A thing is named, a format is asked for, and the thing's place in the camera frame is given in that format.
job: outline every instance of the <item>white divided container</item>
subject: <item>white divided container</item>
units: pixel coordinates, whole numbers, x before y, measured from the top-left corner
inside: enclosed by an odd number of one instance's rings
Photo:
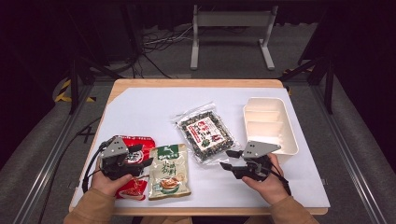
[[[247,140],[281,146],[275,154],[295,155],[298,147],[283,101],[253,97],[244,106]]]

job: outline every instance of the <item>sleeve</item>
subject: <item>sleeve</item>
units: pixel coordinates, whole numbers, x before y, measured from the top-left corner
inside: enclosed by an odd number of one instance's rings
[[[115,201],[115,197],[108,196],[97,189],[89,189],[73,211],[64,218],[64,223],[109,223]]]
[[[273,204],[270,212],[276,224],[318,224],[314,217],[291,196]]]

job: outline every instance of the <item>cable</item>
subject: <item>cable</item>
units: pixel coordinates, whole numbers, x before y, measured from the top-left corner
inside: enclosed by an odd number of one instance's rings
[[[265,167],[262,167],[262,170],[268,171],[272,175],[275,175],[280,180],[280,182],[282,182],[282,185],[283,185],[283,188],[285,189],[285,191],[289,194],[289,196],[291,196],[291,189],[290,189],[290,186],[289,186],[289,181],[280,174],[280,172],[276,168],[276,166],[274,166],[272,163],[271,163],[271,166],[275,167],[275,169],[277,170],[277,173],[275,171],[273,171],[272,169],[268,169],[268,168],[265,168]]]
[[[37,222],[38,224],[41,223],[41,221],[42,221],[42,219],[43,219],[43,217],[44,217],[44,214],[45,214],[45,211],[46,211],[46,207],[47,207],[47,202],[48,202],[49,197],[50,197],[50,192],[51,192],[51,189],[52,189],[52,185],[53,185],[53,182],[54,182],[54,180],[55,180],[55,175],[56,175],[56,172],[58,171],[58,168],[59,168],[59,165],[60,165],[60,163],[61,163],[62,157],[64,156],[66,150],[70,147],[70,145],[73,143],[73,141],[74,141],[80,134],[82,134],[85,130],[87,130],[93,123],[95,123],[95,122],[96,122],[97,120],[99,120],[100,118],[101,118],[101,117],[99,117],[99,118],[97,118],[97,119],[94,119],[93,121],[91,121],[90,123],[88,123],[83,129],[81,129],[79,132],[77,132],[76,135],[67,143],[67,145],[66,145],[66,147],[64,148],[64,151],[62,152],[61,156],[60,156],[59,159],[56,161],[54,171],[53,171],[53,173],[52,173],[51,176],[50,176],[49,189],[48,189],[48,191],[47,191],[47,195],[46,195],[46,198],[45,198],[45,200],[44,200],[44,205],[43,205],[43,207],[42,207],[42,209],[41,209],[40,217],[39,217],[38,222]]]
[[[142,44],[143,49],[149,49],[149,51],[145,50],[145,53],[151,53],[154,50],[165,50],[172,46],[173,44],[176,44],[180,41],[183,41],[185,39],[189,39],[192,41],[191,38],[188,38],[187,36],[190,35],[192,26],[190,26],[188,29],[184,31],[180,31],[179,34],[176,32],[173,32],[171,35],[168,35],[169,32],[165,33],[163,37],[161,38],[156,38],[151,40],[151,38],[148,37],[147,41],[144,41]]]
[[[143,67],[142,67],[142,64],[140,64],[140,60],[139,59],[137,59],[137,64],[139,64],[139,67],[140,67],[140,72],[138,72],[138,73],[140,74],[140,76],[142,78],[144,78],[143,77]]]
[[[148,56],[145,53],[143,54],[143,56],[145,56],[148,59],[148,61],[151,62],[152,65],[154,65],[158,69],[158,71],[160,71],[165,77],[169,77],[150,58],[148,58]]]
[[[134,65],[132,66],[132,72],[134,74],[134,78],[136,78],[136,74],[138,74],[141,78],[144,78],[143,75],[137,71],[137,69],[134,67]]]
[[[99,169],[99,170],[95,170],[95,171],[93,171],[93,172],[92,172],[92,174],[88,175],[88,177],[91,177],[92,175],[94,175],[94,174],[98,173],[99,171],[102,171],[102,169]]]
[[[81,188],[82,188],[82,191],[84,193],[87,192],[87,190],[88,190],[88,183],[90,181],[90,170],[91,170],[91,167],[93,165],[93,162],[95,161],[95,159],[99,155],[99,153],[101,151],[103,151],[111,143],[111,141],[112,141],[112,139],[110,139],[110,140],[108,140],[106,142],[103,142],[99,146],[99,148],[96,150],[95,154],[93,154],[93,156],[91,158],[91,161],[90,161],[90,164],[88,165],[87,170],[85,171],[84,178],[82,179]]]

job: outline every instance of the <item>seaweed snack bag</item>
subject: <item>seaweed snack bag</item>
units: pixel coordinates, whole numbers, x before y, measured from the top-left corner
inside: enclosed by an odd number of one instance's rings
[[[129,153],[125,160],[128,163],[139,163],[150,158],[150,151],[155,148],[155,142],[150,137],[119,136],[127,147],[142,144],[141,151]],[[145,167],[140,176],[136,176],[116,192],[117,199],[132,199],[143,201],[146,199],[145,190],[149,182],[149,167]]]
[[[210,103],[174,119],[200,163],[209,163],[220,152],[239,147],[215,109]]]
[[[187,147],[184,144],[156,147],[149,167],[148,199],[150,201],[191,194],[188,183]]]

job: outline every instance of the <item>hand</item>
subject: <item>hand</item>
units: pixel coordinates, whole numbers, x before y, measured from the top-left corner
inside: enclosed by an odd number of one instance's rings
[[[283,171],[280,169],[279,162],[277,160],[277,156],[275,154],[269,153],[268,157],[271,160],[271,163],[277,168],[280,172],[280,175],[283,176]],[[256,181],[247,176],[242,177],[242,180],[252,189],[257,190],[260,195],[267,201],[269,204],[273,205],[289,196],[286,190],[283,188],[282,182],[273,174],[269,174],[268,177],[262,181]]]
[[[100,164],[100,159],[96,161],[95,171],[98,171],[100,169],[99,164]],[[132,178],[133,178],[132,175],[125,175],[121,178],[118,178],[117,180],[111,180],[110,178],[105,176],[101,171],[99,171],[93,174],[92,176],[91,188],[97,189],[109,196],[114,196],[117,190],[120,187],[127,184]]]

